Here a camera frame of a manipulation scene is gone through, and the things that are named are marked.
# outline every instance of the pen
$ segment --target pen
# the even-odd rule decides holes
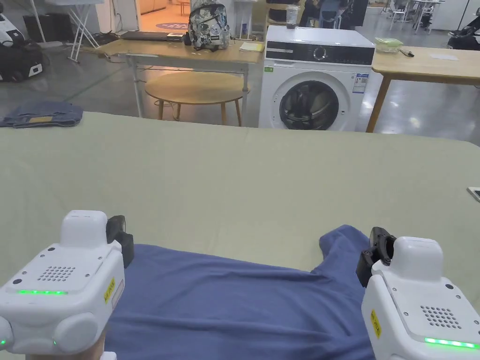
[[[399,50],[403,55],[405,55],[408,58],[413,58],[415,56],[415,55],[413,55],[413,53],[411,51],[406,52],[405,50],[402,50],[402,49],[399,49]]]

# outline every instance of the smartphone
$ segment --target smartphone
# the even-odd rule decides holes
[[[477,200],[480,202],[480,188],[468,187],[467,191]]]

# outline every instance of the patterned backpack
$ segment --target patterned backpack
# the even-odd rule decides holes
[[[226,49],[230,42],[227,10],[217,0],[198,0],[192,6],[188,33],[195,50]]]

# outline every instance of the green food container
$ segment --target green food container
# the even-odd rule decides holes
[[[378,52],[390,52],[394,54],[397,53],[403,45],[400,40],[384,37],[376,37],[375,44]]]

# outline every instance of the blue t-shirt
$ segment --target blue t-shirt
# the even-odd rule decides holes
[[[310,273],[136,245],[107,327],[119,360],[374,360],[355,270],[368,238],[320,238]]]

